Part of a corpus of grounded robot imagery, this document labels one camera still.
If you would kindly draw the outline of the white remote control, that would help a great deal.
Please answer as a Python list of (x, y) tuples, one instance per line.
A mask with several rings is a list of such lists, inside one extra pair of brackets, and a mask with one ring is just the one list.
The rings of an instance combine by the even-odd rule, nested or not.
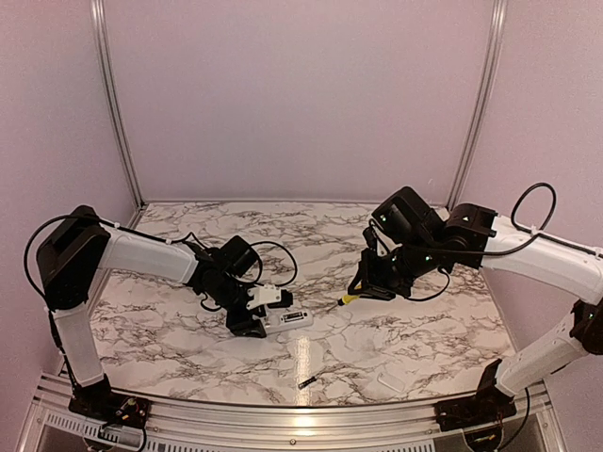
[(261, 320), (267, 334), (310, 327), (314, 318), (309, 311), (299, 310), (287, 313), (270, 314)]

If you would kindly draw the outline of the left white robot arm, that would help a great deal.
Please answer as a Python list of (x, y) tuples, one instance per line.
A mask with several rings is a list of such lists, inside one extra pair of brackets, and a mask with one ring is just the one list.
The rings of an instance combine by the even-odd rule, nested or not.
[(134, 233), (101, 220), (93, 208), (78, 206), (39, 245), (36, 261), (51, 329), (73, 385), (85, 388), (81, 401), (100, 419), (112, 418), (120, 405), (97, 353), (86, 304), (100, 269), (118, 269), (180, 283), (197, 295), (207, 294), (226, 311), (227, 329), (235, 336), (264, 338), (263, 322), (247, 308), (249, 286), (238, 281), (255, 261), (239, 236), (221, 248), (194, 241), (169, 242)]

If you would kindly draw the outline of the yellow handled screwdriver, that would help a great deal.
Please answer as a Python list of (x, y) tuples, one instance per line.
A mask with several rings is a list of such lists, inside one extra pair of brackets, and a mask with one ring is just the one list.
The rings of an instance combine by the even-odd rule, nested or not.
[(355, 296), (355, 295), (344, 295), (336, 301), (335, 307), (347, 306), (359, 298), (360, 298), (359, 296)]

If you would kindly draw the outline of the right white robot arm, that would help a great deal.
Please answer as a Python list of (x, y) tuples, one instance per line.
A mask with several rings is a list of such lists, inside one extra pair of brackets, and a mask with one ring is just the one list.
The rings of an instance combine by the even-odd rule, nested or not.
[(498, 412), (535, 381), (587, 355), (602, 352), (602, 251), (519, 224), (514, 217), (472, 203), (448, 218), (409, 186), (372, 213), (366, 248), (342, 303), (353, 299), (412, 299), (421, 276), (449, 275), (457, 265), (521, 275), (576, 297), (572, 310), (552, 330), (513, 356), (490, 364), (466, 405), (477, 422)]

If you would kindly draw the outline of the white battery compartment cover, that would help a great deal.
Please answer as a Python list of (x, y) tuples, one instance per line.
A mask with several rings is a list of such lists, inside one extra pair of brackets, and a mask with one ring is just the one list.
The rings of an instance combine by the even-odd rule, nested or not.
[(402, 393), (406, 387), (401, 379), (385, 372), (382, 372), (377, 376), (377, 381), (397, 393)]

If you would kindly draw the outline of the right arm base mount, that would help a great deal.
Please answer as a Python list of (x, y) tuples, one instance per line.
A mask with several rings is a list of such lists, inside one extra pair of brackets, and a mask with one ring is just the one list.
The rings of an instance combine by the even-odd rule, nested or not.
[(485, 367), (474, 395), (434, 404), (436, 422), (442, 431), (470, 428), (516, 415), (514, 396), (496, 387), (496, 373), (501, 363), (502, 360), (497, 359)]

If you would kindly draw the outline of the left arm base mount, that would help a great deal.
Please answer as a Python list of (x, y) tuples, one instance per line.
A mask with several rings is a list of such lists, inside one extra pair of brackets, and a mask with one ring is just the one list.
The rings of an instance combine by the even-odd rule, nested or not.
[(113, 391), (106, 375), (88, 386), (73, 384), (69, 410), (102, 421), (105, 426), (146, 427), (151, 402), (137, 395)]

